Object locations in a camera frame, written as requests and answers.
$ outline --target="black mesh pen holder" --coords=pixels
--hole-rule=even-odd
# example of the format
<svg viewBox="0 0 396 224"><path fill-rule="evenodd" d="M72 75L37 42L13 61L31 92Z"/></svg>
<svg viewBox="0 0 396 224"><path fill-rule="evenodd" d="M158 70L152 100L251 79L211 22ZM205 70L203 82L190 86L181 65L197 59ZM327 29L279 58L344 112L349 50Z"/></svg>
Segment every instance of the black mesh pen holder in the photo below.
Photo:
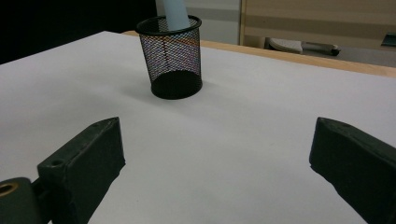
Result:
<svg viewBox="0 0 396 224"><path fill-rule="evenodd" d="M145 55L151 91L168 100L194 95L202 88L199 18L189 16L190 27L169 31L165 16L136 26Z"/></svg>

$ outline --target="white paper tube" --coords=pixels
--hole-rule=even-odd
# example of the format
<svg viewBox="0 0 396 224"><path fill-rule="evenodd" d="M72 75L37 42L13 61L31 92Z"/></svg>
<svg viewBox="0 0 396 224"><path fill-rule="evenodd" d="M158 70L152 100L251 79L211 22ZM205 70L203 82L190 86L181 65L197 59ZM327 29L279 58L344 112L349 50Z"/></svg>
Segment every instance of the white paper tube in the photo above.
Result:
<svg viewBox="0 0 396 224"><path fill-rule="evenodd" d="M182 30L190 27L187 9L183 0L163 0L163 5L169 31Z"/></svg>

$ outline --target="dark background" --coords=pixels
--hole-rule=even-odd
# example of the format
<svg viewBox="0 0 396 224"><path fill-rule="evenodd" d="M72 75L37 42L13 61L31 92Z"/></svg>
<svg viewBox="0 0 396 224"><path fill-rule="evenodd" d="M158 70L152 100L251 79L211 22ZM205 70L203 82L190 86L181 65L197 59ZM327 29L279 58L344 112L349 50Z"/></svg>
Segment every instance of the dark background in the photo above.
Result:
<svg viewBox="0 0 396 224"><path fill-rule="evenodd" d="M0 64L157 15L155 0L11 1L0 6Z"/></svg>

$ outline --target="wooden table edge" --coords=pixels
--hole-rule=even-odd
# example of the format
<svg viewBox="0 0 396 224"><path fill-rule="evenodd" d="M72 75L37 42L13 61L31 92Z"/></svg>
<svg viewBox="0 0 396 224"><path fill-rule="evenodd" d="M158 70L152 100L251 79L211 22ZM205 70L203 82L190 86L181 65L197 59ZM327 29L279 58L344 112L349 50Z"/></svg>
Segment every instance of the wooden table edge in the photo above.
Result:
<svg viewBox="0 0 396 224"><path fill-rule="evenodd" d="M127 31L124 35L138 36L135 31ZM382 77L396 77L396 68L386 67L368 63L353 63L340 61L335 59L319 58L301 54L293 54L287 52L280 52L268 49L256 49L245 46L238 46L232 44L224 44L213 41L201 40L201 46L212 49L222 49L232 52L246 53L250 55L256 55L261 57L267 57L292 63L303 63L320 67L334 68L340 70L346 70L351 72L358 72L370 75L377 75Z"/></svg>

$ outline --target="white table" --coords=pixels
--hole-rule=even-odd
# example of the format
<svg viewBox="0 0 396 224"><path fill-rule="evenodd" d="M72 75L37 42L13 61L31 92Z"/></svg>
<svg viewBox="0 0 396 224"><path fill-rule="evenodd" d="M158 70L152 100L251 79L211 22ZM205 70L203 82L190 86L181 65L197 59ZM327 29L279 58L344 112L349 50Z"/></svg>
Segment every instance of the white table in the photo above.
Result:
<svg viewBox="0 0 396 224"><path fill-rule="evenodd" d="M127 165L90 223L364 223L308 156L317 117L396 146L396 78L202 48L203 88L150 92L140 42L101 33L0 66L0 179L120 117Z"/></svg>

